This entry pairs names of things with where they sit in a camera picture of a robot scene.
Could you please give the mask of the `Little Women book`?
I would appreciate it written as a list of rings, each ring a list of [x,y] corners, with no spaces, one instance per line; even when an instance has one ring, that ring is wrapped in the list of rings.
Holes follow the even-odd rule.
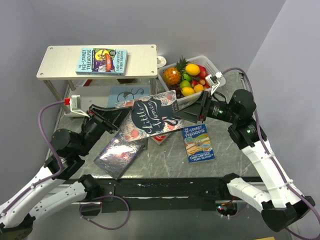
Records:
[[[175,90],[118,102],[115,107],[132,107],[118,131],[126,142],[178,131],[184,127],[183,120],[175,116],[179,110]]]

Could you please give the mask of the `light blue 143-Storey Treehouse book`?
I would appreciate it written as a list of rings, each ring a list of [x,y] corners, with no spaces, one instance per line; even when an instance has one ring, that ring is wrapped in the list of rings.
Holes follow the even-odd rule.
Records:
[[[126,49],[83,47],[75,73],[77,75],[124,76],[127,58]]]

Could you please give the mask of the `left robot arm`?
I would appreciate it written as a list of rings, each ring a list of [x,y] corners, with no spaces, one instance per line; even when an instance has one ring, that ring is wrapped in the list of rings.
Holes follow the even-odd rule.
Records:
[[[54,132],[51,139],[43,136],[51,156],[39,172],[11,199],[0,206],[0,238],[23,240],[40,219],[83,200],[98,199],[100,185],[90,174],[85,174],[62,191],[47,196],[70,179],[85,163],[87,156],[101,136],[118,131],[131,107],[99,107],[91,105],[82,121],[80,132],[65,128]]]

